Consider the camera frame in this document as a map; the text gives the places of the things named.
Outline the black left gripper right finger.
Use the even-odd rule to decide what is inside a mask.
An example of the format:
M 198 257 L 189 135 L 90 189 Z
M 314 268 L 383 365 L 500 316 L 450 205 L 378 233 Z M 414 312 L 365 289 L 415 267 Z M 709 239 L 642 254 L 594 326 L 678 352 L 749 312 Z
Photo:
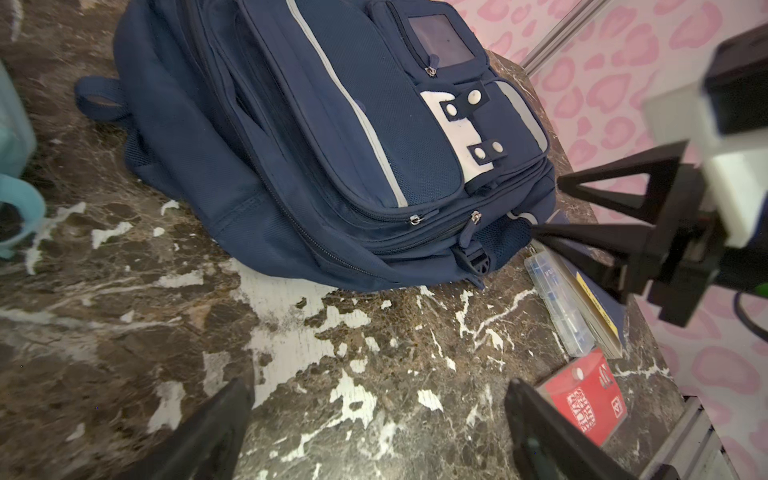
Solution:
M 522 479 L 633 477 L 523 380 L 510 381 L 504 409 Z

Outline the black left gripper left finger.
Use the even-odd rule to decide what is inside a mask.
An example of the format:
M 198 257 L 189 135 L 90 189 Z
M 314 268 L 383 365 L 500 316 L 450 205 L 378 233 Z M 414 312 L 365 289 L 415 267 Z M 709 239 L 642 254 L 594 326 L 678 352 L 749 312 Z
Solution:
M 173 434 L 118 479 L 231 479 L 242 449 L 254 396 L 232 379 Z

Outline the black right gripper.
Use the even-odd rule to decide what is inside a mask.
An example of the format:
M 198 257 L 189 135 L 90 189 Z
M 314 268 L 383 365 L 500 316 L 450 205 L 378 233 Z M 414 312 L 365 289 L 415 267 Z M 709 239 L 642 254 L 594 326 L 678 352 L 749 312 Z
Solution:
M 645 223 L 656 222 L 657 233 L 671 235 L 670 250 L 648 301 L 660 308 L 660 320 L 677 327 L 688 325 L 711 286 L 767 297 L 767 200 L 761 200 L 752 237 L 742 247 L 729 246 L 725 218 L 707 193 L 703 174 L 682 164 L 687 146 L 686 141 L 657 146 L 557 180 L 559 190 L 573 198 Z M 631 224 L 531 227 L 534 240 L 622 304 L 637 284 L 629 270 L 639 264 L 651 232 L 648 226 Z M 576 245 L 606 252 L 613 263 L 601 263 Z

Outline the navy blue book yellow label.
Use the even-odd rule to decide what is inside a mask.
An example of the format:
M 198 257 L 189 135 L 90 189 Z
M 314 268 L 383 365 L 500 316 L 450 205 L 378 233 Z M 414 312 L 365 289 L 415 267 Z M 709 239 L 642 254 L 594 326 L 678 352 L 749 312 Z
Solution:
M 571 295 L 595 339 L 595 347 L 600 348 L 608 359 L 620 359 L 626 344 L 625 306 L 559 254 L 538 241 L 532 243 L 532 254 L 542 250 L 548 251 L 564 272 Z

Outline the navy blue student backpack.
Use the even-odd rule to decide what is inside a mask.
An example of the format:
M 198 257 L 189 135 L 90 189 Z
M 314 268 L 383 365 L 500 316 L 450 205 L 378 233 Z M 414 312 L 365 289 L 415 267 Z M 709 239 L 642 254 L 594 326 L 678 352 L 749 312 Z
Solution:
M 355 291 L 482 278 L 555 208 L 547 133 L 440 1 L 132 1 L 79 110 L 232 257 Z

